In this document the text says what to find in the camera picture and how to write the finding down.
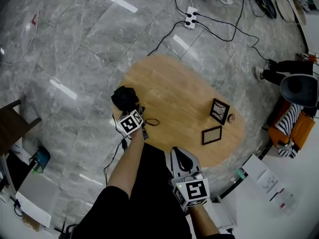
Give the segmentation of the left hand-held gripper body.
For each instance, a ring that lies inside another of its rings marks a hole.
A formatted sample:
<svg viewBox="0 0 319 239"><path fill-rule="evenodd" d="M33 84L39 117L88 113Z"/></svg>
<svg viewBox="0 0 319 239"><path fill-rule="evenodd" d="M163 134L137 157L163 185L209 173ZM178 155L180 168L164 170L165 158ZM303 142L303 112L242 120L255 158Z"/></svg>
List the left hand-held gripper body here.
<svg viewBox="0 0 319 239"><path fill-rule="evenodd" d="M144 108L141 105L131 112L117 111L117 131L122 135L130 135L142 127L144 123L143 119Z"/></svg>

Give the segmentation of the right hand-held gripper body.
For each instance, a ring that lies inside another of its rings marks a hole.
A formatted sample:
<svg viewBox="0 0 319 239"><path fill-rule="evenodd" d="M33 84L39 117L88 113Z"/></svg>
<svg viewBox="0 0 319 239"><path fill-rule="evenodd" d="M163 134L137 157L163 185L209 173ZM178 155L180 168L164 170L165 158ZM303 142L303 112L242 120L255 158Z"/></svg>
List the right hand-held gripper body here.
<svg viewBox="0 0 319 239"><path fill-rule="evenodd" d="M183 211L204 204L210 197L208 179L204 178L202 171L172 174L172 192Z"/></svg>

